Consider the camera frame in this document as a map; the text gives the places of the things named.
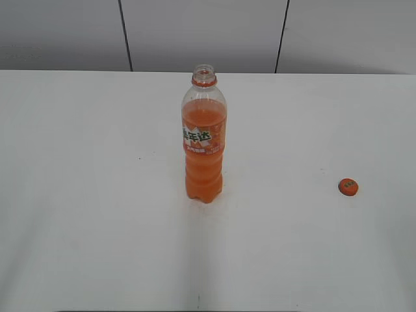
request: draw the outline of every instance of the bottle opening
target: bottle opening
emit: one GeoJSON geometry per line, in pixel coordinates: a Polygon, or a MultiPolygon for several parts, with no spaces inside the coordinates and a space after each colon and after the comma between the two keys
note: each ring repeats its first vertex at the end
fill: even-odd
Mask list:
{"type": "Polygon", "coordinates": [[[192,84],[201,87],[216,85],[214,67],[209,64],[200,64],[196,66],[194,74],[192,75],[192,84]]]}

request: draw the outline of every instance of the orange bottle cap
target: orange bottle cap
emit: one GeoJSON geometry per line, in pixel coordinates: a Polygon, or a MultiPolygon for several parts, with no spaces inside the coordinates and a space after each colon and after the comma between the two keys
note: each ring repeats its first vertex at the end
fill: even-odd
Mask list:
{"type": "Polygon", "coordinates": [[[358,184],[353,179],[342,179],[338,189],[346,196],[354,196],[358,192],[358,184]]]}

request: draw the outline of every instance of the bottle label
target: bottle label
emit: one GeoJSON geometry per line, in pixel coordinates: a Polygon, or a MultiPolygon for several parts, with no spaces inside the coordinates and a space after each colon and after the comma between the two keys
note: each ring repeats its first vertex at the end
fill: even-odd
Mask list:
{"type": "Polygon", "coordinates": [[[223,151],[226,145],[226,119],[209,127],[197,127],[182,119],[183,147],[200,155],[223,151]]]}

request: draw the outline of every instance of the plastic bottle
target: plastic bottle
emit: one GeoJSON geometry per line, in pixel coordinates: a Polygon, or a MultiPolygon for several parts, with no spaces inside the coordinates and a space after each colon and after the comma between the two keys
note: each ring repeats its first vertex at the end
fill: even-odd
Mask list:
{"type": "Polygon", "coordinates": [[[182,102],[185,183],[190,198],[209,203],[222,191],[226,120],[227,104],[216,87],[214,68],[200,64],[182,102]]]}

